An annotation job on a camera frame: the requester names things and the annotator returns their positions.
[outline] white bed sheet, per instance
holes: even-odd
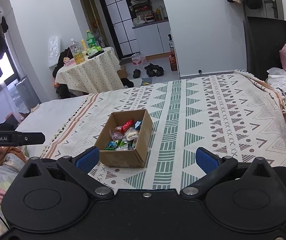
[[[48,145],[54,134],[62,128],[68,118],[77,110],[81,103],[88,96],[52,100],[40,104],[36,109],[19,125],[16,131],[20,132],[42,132],[45,135],[43,145],[28,145],[27,152],[30,157],[39,157],[45,145]]]

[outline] green soda bottle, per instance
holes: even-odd
[[[92,48],[92,47],[96,46],[95,38],[91,34],[91,32],[90,31],[86,31],[86,33],[87,33],[86,41],[87,41],[87,45],[89,46],[89,48]]]

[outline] door handle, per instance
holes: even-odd
[[[278,6],[277,6],[276,0],[265,0],[264,3],[265,3],[265,4],[272,3],[271,8],[273,9],[274,17],[275,17],[276,19],[279,19]]]

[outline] cardboard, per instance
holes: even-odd
[[[127,78],[127,72],[124,65],[121,65],[121,69],[117,71],[117,74],[119,75],[119,78]]]
[[[112,140],[110,130],[134,119],[142,121],[139,138],[135,149],[130,151],[106,151]],[[100,150],[100,162],[108,167],[143,168],[147,159],[148,143],[152,132],[153,122],[146,109],[113,112],[102,129],[95,146]]]

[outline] cable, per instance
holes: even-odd
[[[1,216],[0,216],[0,219],[1,219],[1,221],[4,223],[4,225],[7,227],[7,229],[9,230],[9,227],[8,227],[8,225],[5,223],[5,221],[1,218]]]

